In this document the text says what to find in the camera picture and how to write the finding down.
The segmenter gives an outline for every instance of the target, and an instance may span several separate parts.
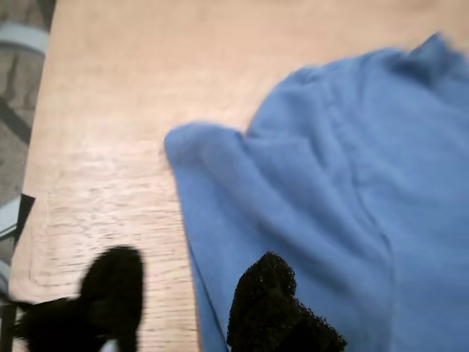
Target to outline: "wood grain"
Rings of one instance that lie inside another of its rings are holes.
[[[466,0],[61,0],[24,191],[37,198],[11,290],[75,292],[104,247],[144,254],[142,351],[197,351],[188,250],[167,131],[244,128],[288,72],[437,30],[469,44]]]

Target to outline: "blue fabric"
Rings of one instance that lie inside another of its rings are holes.
[[[171,131],[204,350],[273,251],[348,352],[469,351],[468,137],[469,66],[438,35],[293,73],[246,133]]]

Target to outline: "blue sweater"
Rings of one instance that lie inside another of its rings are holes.
[[[193,123],[165,143],[204,351],[227,351],[266,251],[348,352],[469,351],[469,65],[438,35],[293,73],[245,133]]]

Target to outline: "black fuzzy object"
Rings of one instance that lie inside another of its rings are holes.
[[[77,298],[39,304],[8,298],[23,310],[13,334],[26,342],[29,352],[98,352],[111,339],[119,352],[135,352],[143,276],[136,249],[108,249],[89,268]]]
[[[229,312],[232,352],[342,352],[347,344],[324,318],[295,297],[295,273],[266,253],[242,276]]]

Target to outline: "tabletop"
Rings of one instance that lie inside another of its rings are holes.
[[[302,65],[439,30],[464,47],[468,10],[466,0],[59,0],[24,183],[37,200],[12,293],[73,294],[97,253],[130,244],[146,264],[141,350],[197,351],[168,130],[192,120],[244,129]]]

